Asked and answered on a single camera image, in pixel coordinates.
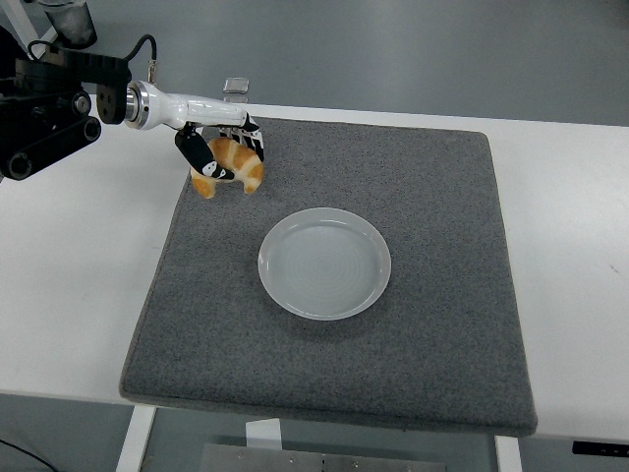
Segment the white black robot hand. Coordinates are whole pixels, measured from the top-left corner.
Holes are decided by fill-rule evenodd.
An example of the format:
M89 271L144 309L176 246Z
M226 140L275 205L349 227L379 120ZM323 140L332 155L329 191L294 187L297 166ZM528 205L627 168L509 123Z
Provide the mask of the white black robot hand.
M147 82L129 85L138 105L128 124L141 130L165 125L177 131L175 145L199 175L217 180L236 178L242 171L227 163L224 153L214 151L203 140L199 127L216 127L220 136L252 151L264 161L263 139L259 126L241 106L212 98L166 93Z

